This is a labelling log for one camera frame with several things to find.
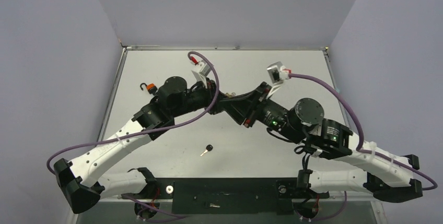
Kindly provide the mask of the black-headed key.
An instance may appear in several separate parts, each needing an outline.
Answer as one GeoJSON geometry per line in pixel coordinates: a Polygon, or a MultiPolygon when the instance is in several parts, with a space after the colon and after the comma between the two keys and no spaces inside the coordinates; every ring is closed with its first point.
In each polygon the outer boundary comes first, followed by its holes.
{"type": "Polygon", "coordinates": [[[200,156],[202,157],[203,155],[205,155],[206,153],[208,153],[212,150],[213,150],[213,146],[211,144],[209,144],[205,147],[205,150],[200,154],[200,156]]]}

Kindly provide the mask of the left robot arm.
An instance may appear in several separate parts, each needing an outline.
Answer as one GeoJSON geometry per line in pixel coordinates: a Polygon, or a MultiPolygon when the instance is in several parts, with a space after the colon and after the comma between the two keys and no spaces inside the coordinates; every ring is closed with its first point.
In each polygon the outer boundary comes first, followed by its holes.
{"type": "Polygon", "coordinates": [[[157,181],[147,168],[130,169],[119,174],[109,174],[108,170],[166,131],[185,125],[176,124],[175,117],[199,109],[208,113],[218,95],[218,79],[204,78],[188,88],[184,78],[170,77],[158,88],[151,102],[108,140],[77,158],[58,160],[53,165],[54,173],[73,213],[83,213],[109,196],[153,196],[157,181]]]}

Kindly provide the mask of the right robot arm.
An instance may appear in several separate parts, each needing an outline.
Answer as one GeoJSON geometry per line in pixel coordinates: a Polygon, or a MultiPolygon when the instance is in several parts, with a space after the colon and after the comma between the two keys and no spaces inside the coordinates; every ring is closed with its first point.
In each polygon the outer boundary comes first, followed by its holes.
{"type": "Polygon", "coordinates": [[[364,142],[369,149],[364,153],[358,148],[358,135],[326,119],[316,100],[303,98],[286,109],[268,97],[270,92],[263,82],[243,95],[220,94],[216,106],[240,125],[248,128],[260,122],[276,138],[296,145],[295,153],[304,156],[294,183],[299,195],[353,191],[389,203],[422,197],[422,184],[412,173],[419,167],[416,156],[392,155],[374,142],[364,142]]]}

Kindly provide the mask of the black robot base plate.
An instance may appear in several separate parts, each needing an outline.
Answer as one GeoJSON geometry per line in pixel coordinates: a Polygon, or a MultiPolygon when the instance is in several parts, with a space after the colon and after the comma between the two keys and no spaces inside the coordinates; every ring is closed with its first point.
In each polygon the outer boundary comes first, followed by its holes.
{"type": "Polygon", "coordinates": [[[124,194],[143,203],[152,199],[173,215],[261,214],[291,215],[304,200],[327,199],[297,185],[296,178],[158,178],[142,195],[124,194]],[[205,208],[204,202],[220,208],[205,208]]]}

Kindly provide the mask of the small brass padlock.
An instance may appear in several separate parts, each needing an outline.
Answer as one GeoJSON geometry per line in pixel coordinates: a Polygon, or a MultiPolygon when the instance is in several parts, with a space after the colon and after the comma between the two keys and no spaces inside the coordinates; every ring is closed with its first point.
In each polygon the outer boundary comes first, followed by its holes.
{"type": "Polygon", "coordinates": [[[224,93],[225,98],[232,98],[234,97],[236,94],[234,92],[232,93],[224,93]]]}

